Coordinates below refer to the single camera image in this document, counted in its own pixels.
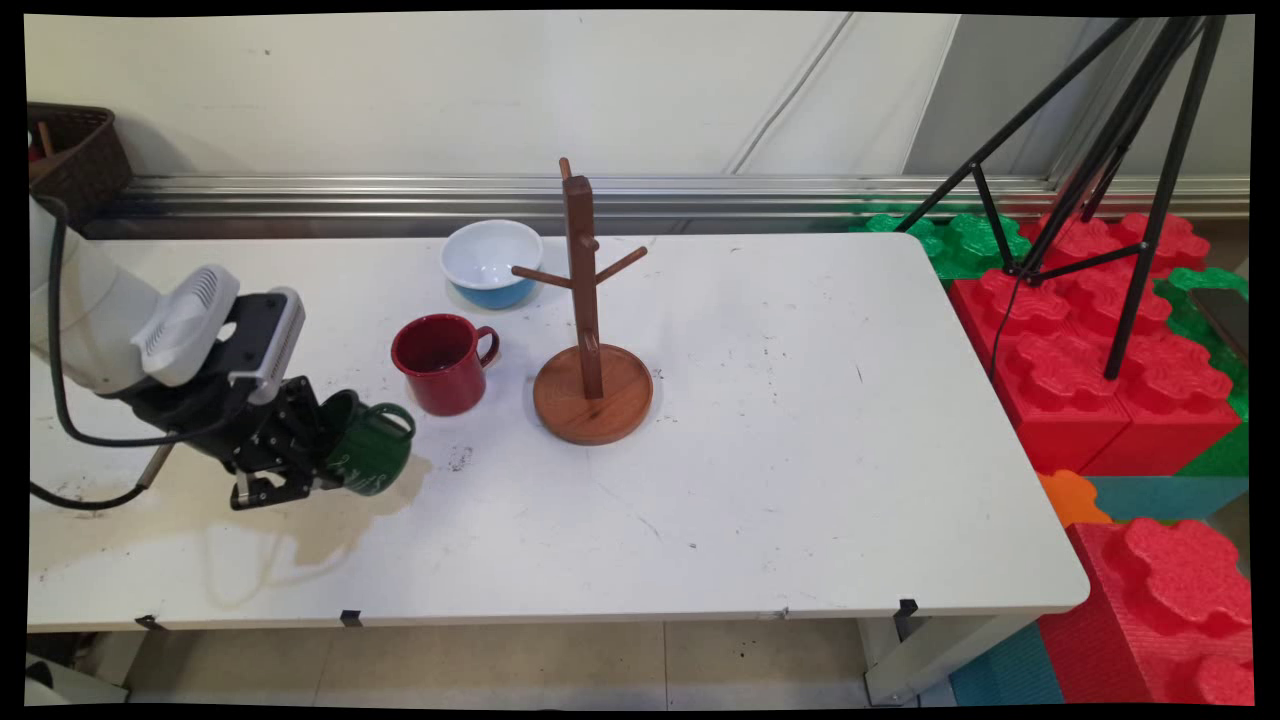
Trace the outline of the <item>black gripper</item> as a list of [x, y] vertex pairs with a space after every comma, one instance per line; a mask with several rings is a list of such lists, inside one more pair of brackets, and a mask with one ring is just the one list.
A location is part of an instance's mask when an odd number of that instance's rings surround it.
[[188, 443], [236, 473], [230, 509], [244, 511], [339, 489], [340, 480], [320, 470], [321, 441], [338, 441], [351, 423], [351, 391], [319, 402], [308, 378], [289, 378], [275, 398], [251, 404], [229, 380], [196, 380], [169, 388], [148, 380], [120, 392], [133, 414], [161, 430], [196, 432], [230, 420]]

